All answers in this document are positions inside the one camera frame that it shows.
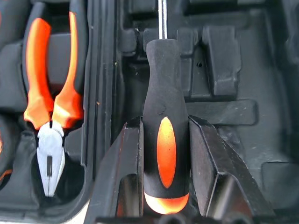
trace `pliers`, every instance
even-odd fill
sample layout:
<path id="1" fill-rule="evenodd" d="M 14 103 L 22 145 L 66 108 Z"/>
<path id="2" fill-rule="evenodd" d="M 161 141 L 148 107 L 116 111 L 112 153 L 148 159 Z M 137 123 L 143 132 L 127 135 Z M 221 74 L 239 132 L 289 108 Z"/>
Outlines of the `pliers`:
<path id="1" fill-rule="evenodd" d="M 38 130 L 37 161 L 43 190 L 54 196 L 65 165 L 63 137 L 84 117 L 83 92 L 88 45 L 85 0 L 70 0 L 71 58 L 68 76 L 53 100 L 47 83 L 47 47 L 51 33 L 46 3 L 35 3 L 25 31 L 23 72 L 28 77 L 28 106 L 24 120 Z"/>

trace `pliers handle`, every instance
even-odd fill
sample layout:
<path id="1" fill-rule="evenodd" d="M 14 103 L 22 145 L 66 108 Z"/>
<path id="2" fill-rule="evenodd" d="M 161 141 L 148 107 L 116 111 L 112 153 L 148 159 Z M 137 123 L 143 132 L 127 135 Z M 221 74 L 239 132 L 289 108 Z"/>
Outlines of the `pliers handle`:
<path id="1" fill-rule="evenodd" d="M 51 33 L 47 5 L 36 3 L 29 18 L 23 50 L 23 65 L 26 66 L 23 72 L 27 74 L 29 82 L 28 107 L 24 119 L 31 122 L 36 130 L 51 120 L 62 128 L 71 128 L 84 116 L 82 104 L 88 41 L 84 0 L 70 1 L 69 17 L 70 66 L 65 85 L 55 100 L 47 82 L 47 47 Z"/>

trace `screwdriver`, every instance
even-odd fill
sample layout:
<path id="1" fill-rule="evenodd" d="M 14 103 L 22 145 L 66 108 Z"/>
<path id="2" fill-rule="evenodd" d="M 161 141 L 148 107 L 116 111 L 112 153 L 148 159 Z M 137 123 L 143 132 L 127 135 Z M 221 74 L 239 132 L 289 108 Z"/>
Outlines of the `screwdriver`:
<path id="1" fill-rule="evenodd" d="M 190 139 L 178 43 L 167 39 L 167 2 L 158 3 L 159 40 L 146 46 L 150 78 L 143 110 L 144 196 L 154 211 L 169 214 L 188 201 Z"/>

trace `metal shaft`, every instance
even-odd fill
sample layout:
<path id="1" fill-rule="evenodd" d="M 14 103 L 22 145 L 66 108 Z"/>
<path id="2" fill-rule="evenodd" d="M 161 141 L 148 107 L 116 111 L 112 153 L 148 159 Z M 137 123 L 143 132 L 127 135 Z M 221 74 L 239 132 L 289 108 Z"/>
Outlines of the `metal shaft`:
<path id="1" fill-rule="evenodd" d="M 159 39 L 167 39 L 167 0 L 159 2 Z"/>

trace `pliers jaw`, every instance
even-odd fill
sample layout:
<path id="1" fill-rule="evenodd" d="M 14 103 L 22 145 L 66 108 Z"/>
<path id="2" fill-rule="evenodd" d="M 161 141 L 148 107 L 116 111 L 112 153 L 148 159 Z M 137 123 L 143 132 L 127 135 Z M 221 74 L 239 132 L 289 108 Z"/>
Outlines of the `pliers jaw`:
<path id="1" fill-rule="evenodd" d="M 65 165 L 63 144 L 64 132 L 55 121 L 43 125 L 38 132 L 37 161 L 43 190 L 47 197 L 53 197 Z"/>

